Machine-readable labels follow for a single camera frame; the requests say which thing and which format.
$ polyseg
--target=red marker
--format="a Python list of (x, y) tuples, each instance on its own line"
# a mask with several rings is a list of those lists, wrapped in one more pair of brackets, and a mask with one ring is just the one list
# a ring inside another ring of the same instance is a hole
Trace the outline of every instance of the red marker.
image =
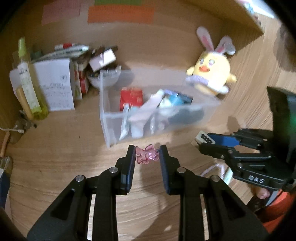
[(55, 51), (57, 51), (57, 50), (67, 49), (72, 46), (77, 46), (77, 44), (71, 44), (71, 43), (59, 44), (59, 45), (56, 45), (54, 49)]

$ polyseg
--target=yellow plush toy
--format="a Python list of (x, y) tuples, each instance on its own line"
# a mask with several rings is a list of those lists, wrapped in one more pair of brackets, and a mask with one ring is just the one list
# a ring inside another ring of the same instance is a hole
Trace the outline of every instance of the yellow plush toy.
[(230, 73), (229, 61), (224, 55), (233, 55), (235, 47), (228, 36), (224, 36), (217, 48), (214, 49), (209, 32), (204, 27), (196, 31), (206, 51), (199, 57), (195, 66), (187, 70), (186, 81), (194, 85), (200, 91), (210, 94), (227, 94), (229, 89), (226, 82), (236, 82), (236, 77)]

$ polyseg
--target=bunny ears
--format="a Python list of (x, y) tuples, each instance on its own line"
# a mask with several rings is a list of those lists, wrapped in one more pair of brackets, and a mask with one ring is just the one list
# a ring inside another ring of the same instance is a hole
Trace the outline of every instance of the bunny ears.
[(234, 55), (235, 47), (232, 44), (232, 39), (230, 37), (224, 36), (218, 44), (217, 48), (214, 49), (211, 36), (205, 27), (199, 27), (196, 30), (196, 34), (208, 52), (217, 52), (219, 54), (228, 53), (229, 55)]

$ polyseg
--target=red box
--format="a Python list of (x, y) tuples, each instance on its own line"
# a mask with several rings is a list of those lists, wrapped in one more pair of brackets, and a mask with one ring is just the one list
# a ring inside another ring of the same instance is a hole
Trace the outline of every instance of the red box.
[(143, 91), (140, 88), (122, 88), (120, 92), (120, 111), (123, 111), (123, 105), (126, 103), (131, 106), (142, 106)]
[(86, 76), (83, 79), (80, 79), (80, 87), (81, 93), (87, 94), (87, 91), (89, 90), (89, 80)]

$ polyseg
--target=sticky note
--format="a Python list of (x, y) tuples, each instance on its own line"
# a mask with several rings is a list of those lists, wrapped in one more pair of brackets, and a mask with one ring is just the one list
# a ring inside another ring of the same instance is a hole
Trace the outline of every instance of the sticky note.
[(135, 5), (97, 5), (89, 7), (88, 23), (153, 23), (154, 8)]
[(95, 0), (94, 5), (126, 4), (141, 6), (142, 0)]
[(43, 6), (42, 25), (80, 15), (81, 0), (58, 0)]

